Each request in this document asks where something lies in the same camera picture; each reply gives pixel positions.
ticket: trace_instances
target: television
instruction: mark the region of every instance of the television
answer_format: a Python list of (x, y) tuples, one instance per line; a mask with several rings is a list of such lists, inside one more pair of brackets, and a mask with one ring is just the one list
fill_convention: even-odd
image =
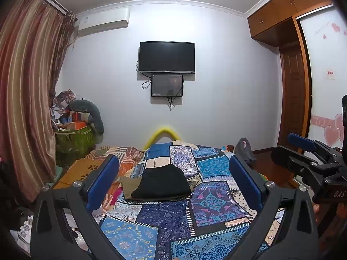
[(183, 76), (181, 74), (152, 74), (152, 97), (182, 97)]
[(140, 42), (140, 73), (195, 73), (195, 44)]

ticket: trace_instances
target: silver bolt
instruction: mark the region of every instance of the silver bolt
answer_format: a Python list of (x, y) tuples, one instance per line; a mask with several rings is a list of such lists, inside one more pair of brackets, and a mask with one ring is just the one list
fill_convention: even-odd
[(49, 185), (43, 185), (42, 188), (41, 188), (41, 190), (42, 190), (43, 192), (46, 192), (46, 191), (49, 190), (49, 188), (50, 188)]
[(267, 187), (276, 187), (276, 184), (273, 181), (266, 181), (265, 185)]
[(80, 186), (82, 186), (82, 181), (80, 181), (80, 180), (74, 181), (74, 183), (72, 185), (74, 187), (80, 187)]
[(299, 190), (301, 190), (302, 192), (306, 192), (307, 188), (304, 185), (299, 185)]

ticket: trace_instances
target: orange container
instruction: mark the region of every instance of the orange container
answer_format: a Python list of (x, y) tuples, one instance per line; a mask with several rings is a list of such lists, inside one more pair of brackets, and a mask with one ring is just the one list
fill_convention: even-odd
[(79, 130), (87, 126), (87, 123), (84, 121), (76, 121), (76, 122), (69, 122), (67, 124), (67, 130)]

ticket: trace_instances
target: yellow arch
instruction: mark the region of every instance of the yellow arch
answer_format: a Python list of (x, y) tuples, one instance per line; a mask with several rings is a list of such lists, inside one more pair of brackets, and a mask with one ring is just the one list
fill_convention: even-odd
[(172, 130), (169, 127), (162, 127), (162, 128), (159, 128), (158, 130), (156, 130), (154, 132), (154, 134), (151, 136), (151, 138), (145, 144), (144, 150), (148, 149), (152, 144), (154, 144), (157, 141), (158, 137), (163, 133), (169, 134), (171, 136), (171, 139), (173, 139), (174, 141), (180, 140), (180, 137), (176, 134), (176, 132), (174, 130)]

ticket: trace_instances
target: air conditioner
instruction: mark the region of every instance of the air conditioner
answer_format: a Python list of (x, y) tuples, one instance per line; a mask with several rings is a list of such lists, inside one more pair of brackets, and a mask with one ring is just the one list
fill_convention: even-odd
[(128, 27), (129, 8), (115, 8), (113, 10), (92, 13), (79, 18), (79, 37), (111, 29)]

